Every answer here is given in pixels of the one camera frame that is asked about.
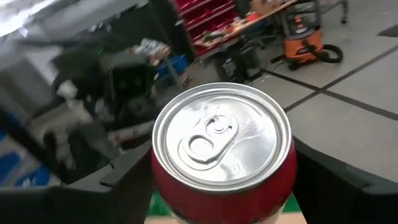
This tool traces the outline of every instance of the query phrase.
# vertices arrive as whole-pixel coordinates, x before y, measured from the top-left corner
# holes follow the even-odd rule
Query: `tiled floor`
[[[324,43],[345,53],[340,64],[318,62],[295,72],[268,64],[280,77],[264,74],[248,85],[288,108],[293,134],[309,146],[398,182],[398,38],[377,36],[398,23],[398,1],[349,3],[349,24],[340,24],[338,7],[323,17]],[[215,81],[211,65],[194,70],[195,85]]]

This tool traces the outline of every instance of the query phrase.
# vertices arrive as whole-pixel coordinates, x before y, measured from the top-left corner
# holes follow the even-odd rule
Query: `red soda can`
[[[289,120],[267,94],[212,83],[175,97],[152,136],[160,195],[181,223],[274,223],[297,161]]]

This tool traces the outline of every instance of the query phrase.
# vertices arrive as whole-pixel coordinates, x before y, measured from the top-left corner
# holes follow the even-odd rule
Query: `orange shop vacuum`
[[[271,60],[276,63],[285,60],[288,68],[295,71],[301,65],[322,61],[326,63],[339,63],[343,59],[343,51],[334,45],[323,44],[323,34],[319,27],[306,26],[300,16],[295,16],[290,22],[285,18],[284,23],[284,54]],[[334,52],[337,56],[331,58],[327,51]]]

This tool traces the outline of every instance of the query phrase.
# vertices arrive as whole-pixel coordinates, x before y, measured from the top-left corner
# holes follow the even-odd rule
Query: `floor tile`
[[[398,123],[318,95],[288,112],[293,135],[329,156],[398,182]]]
[[[214,61],[210,60],[206,63],[194,63],[187,68],[190,82],[187,88],[192,88],[206,83],[219,82],[220,78],[216,72]]]
[[[263,75],[248,85],[267,93],[284,108],[313,92],[308,88],[270,75]]]
[[[331,87],[329,90],[398,113],[398,51]]]

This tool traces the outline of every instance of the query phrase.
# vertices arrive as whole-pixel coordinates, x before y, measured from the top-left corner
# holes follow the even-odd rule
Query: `red shelving unit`
[[[209,56],[217,47],[206,48],[193,43],[201,39],[205,31],[222,29],[238,16],[233,0],[172,0],[172,2],[179,13],[196,56],[201,58]]]

